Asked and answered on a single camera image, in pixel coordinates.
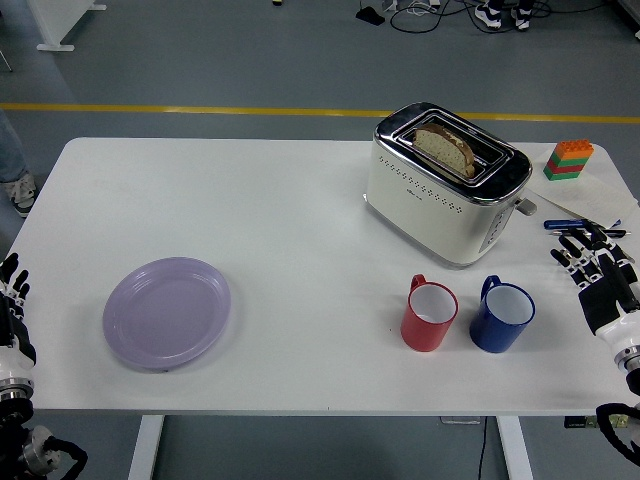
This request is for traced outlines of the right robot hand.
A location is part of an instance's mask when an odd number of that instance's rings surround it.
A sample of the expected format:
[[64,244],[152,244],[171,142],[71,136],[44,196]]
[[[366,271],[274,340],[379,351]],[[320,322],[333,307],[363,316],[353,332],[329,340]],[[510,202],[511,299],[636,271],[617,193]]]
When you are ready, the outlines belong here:
[[578,299],[592,334],[615,361],[639,353],[639,275],[632,258],[607,230],[588,220],[547,220],[559,246],[551,256],[578,287]]

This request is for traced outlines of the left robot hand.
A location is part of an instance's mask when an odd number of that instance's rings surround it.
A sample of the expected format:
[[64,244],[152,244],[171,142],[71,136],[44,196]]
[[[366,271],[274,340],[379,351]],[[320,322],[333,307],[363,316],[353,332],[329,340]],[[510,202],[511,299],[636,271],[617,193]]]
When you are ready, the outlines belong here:
[[1,379],[27,378],[36,364],[24,320],[24,306],[31,286],[17,253],[1,262]]

